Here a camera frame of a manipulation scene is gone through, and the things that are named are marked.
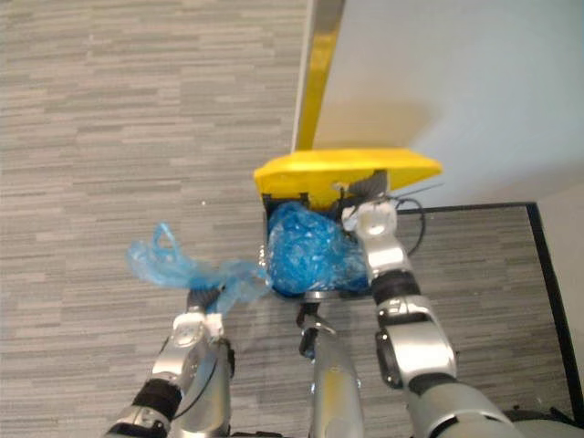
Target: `crumpled plastic bag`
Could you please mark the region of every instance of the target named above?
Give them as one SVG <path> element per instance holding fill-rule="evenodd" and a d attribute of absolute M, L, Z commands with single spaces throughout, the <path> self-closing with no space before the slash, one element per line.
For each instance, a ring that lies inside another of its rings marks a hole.
<path fill-rule="evenodd" d="M 171 247 L 160 245 L 165 236 Z M 126 253 L 132 273 L 162 287 L 210 290 L 224 288 L 207 313 L 227 312 L 237 302 L 254 301 L 271 290 L 264 268 L 243 260 L 227 261 L 219 268 L 185 255 L 165 223 L 156 225 L 151 242 L 133 242 Z"/>
<path fill-rule="evenodd" d="M 268 230 L 268 274 L 282 295 L 367 288 L 360 247 L 334 221 L 300 203 L 283 203 L 272 213 Z"/>

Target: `black joint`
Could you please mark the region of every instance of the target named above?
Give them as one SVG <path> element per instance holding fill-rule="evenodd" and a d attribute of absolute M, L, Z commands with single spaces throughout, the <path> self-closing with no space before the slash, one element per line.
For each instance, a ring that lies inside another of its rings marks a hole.
<path fill-rule="evenodd" d="M 387 312 L 377 316 L 377 322 L 381 328 L 387 326 L 396 326 L 398 324 L 410 324 L 412 322 L 424 322 L 428 320 L 428 315 L 425 313 L 406 313 L 405 315 L 391 316 Z"/>
<path fill-rule="evenodd" d="M 190 289 L 189 295 L 186 298 L 186 308 L 203 308 L 207 309 L 211 306 L 221 292 L 223 292 L 224 287 L 216 287 L 213 289 Z"/>
<path fill-rule="evenodd" d="M 444 385 L 445 383 L 457 383 L 456 378 L 443 372 L 431 372 L 416 376 L 410 380 L 408 388 L 411 392 L 422 397 L 423 394 L 434 386 Z"/>
<path fill-rule="evenodd" d="M 436 428 L 430 434 L 430 438 L 438 438 L 442 432 L 448 429 L 450 426 L 453 426 L 458 423 L 458 419 L 456 417 L 449 418 L 445 422 L 441 422 L 436 426 Z"/>
<path fill-rule="evenodd" d="M 284 435 L 282 433 L 262 432 L 262 431 L 257 431 L 256 433 L 236 432 L 231 436 L 256 436 L 256 437 L 284 438 Z"/>
<path fill-rule="evenodd" d="M 318 330 L 313 327 L 304 330 L 298 351 L 300 351 L 300 354 L 305 358 L 311 360 L 315 358 L 314 342 L 317 339 L 317 335 Z"/>
<path fill-rule="evenodd" d="M 182 398 L 181 391 L 168 381 L 152 379 L 144 383 L 132 404 L 154 409 L 171 421 Z"/>
<path fill-rule="evenodd" d="M 402 270 L 378 276 L 371 282 L 370 290 L 377 305 L 390 298 L 421 294 L 413 274 Z"/>
<path fill-rule="evenodd" d="M 380 366 L 381 379 L 383 383 L 394 390 L 401 389 L 402 376 L 395 359 L 393 345 L 384 331 L 378 331 L 375 334 L 375 352 L 377 353 L 377 362 Z"/>
<path fill-rule="evenodd" d="M 164 430 L 164 425 L 161 422 L 154 422 L 151 428 L 119 422 L 109 429 L 108 433 L 137 438 L 165 438 L 167 435 L 167 431 Z"/>
<path fill-rule="evenodd" d="M 231 348 L 231 342 L 229 342 L 228 338 L 221 338 L 218 341 L 221 344 L 224 344 L 227 348 L 227 362 L 229 362 L 229 378 L 232 379 L 235 375 L 235 350 Z"/>
<path fill-rule="evenodd" d="M 300 310 L 298 311 L 298 316 L 296 317 L 296 323 L 299 327 L 304 324 L 304 316 L 306 315 L 317 315 L 318 303 L 302 303 L 300 305 Z"/>

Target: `white wall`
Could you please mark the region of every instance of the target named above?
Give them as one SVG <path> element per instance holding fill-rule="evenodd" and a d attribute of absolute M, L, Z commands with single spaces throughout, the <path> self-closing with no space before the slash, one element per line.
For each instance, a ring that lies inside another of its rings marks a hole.
<path fill-rule="evenodd" d="M 584 184 L 547 196 L 537 205 L 584 388 Z"/>
<path fill-rule="evenodd" d="M 427 206 L 584 182 L 583 16 L 582 0 L 347 0 L 317 141 L 436 158 Z"/>

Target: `black baseboard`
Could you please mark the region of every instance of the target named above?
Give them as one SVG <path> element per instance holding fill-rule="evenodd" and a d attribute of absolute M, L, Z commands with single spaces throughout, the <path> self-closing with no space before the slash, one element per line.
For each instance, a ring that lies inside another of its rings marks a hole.
<path fill-rule="evenodd" d="M 529 224 L 531 225 L 531 232 L 536 243 L 537 255 L 539 257 L 539 264 L 546 283 L 547 297 L 549 298 L 549 305 L 551 313 L 556 325 L 556 333 L 558 334 L 559 349 L 564 363 L 564 371 L 566 373 L 566 380 L 568 381 L 569 398 L 572 404 L 572 411 L 574 413 L 574 421 L 579 427 L 584 428 L 584 397 L 582 396 L 582 387 L 580 385 L 578 366 L 576 363 L 576 356 L 574 354 L 574 346 L 572 344 L 572 337 L 569 334 L 568 320 L 566 319 L 566 312 L 562 302 L 562 296 L 559 292 L 558 279 L 554 272 L 554 267 L 551 263 L 551 256 L 549 255 L 548 244 L 544 235 L 543 226 L 541 223 L 541 215 L 536 203 L 480 203 L 474 205 L 455 205 L 449 207 L 431 207 L 424 208 L 425 213 L 443 213 L 443 212 L 460 212 L 465 210 L 485 210 L 491 208 L 509 208 L 509 207 L 524 207 L 527 210 L 529 217 Z M 418 214 L 419 209 L 400 210 L 400 214 Z"/>

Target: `wire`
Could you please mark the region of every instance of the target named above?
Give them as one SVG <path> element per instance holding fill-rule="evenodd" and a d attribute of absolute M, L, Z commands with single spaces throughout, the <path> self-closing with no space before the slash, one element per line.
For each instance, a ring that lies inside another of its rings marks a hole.
<path fill-rule="evenodd" d="M 415 193 L 421 193 L 421 192 L 425 192 L 426 190 L 430 190 L 430 189 L 435 189 L 436 187 L 442 187 L 444 185 L 444 182 L 438 182 L 437 184 L 432 184 L 432 185 L 426 185 L 425 187 L 422 187 L 420 189 L 416 189 L 416 190 L 411 190 L 409 192 L 406 193 L 400 193 L 394 197 L 396 198 L 403 198 L 406 196 L 412 196 Z"/>
<path fill-rule="evenodd" d="M 184 411 L 182 411 L 181 413 L 178 413 L 178 414 L 174 415 L 174 418 L 172 419 L 173 421 L 176 420 L 177 418 L 179 418 L 180 416 L 184 415 L 187 411 L 189 411 L 194 406 L 195 403 L 197 403 L 199 401 L 199 399 L 201 398 L 201 396 L 204 394 L 204 391 L 207 389 L 207 386 L 209 386 L 209 382 L 213 378 L 213 375 L 215 374 L 215 369 L 216 368 L 217 368 L 217 360 L 215 360 L 215 362 L 213 364 L 213 369 L 211 370 L 211 374 L 209 374 L 209 378 L 204 383 L 203 388 L 201 389 L 201 392 L 199 392 L 197 394 L 197 396 L 194 398 L 193 402 L 191 404 L 189 404 Z"/>
<path fill-rule="evenodd" d="M 397 201 L 397 203 L 395 204 L 396 211 L 399 211 L 400 207 L 402 205 L 404 205 L 405 203 L 415 204 L 418 207 L 418 210 L 420 211 L 420 234 L 418 235 L 418 240 L 416 241 L 416 244 L 412 247 L 412 249 L 410 249 L 408 251 L 408 256 L 411 256 L 413 253 L 415 253 L 418 250 L 418 248 L 422 244 L 422 240 L 426 234 L 426 212 L 424 211 L 420 201 L 418 201 L 417 199 L 403 198 L 400 196 L 393 196 L 390 199 Z"/>

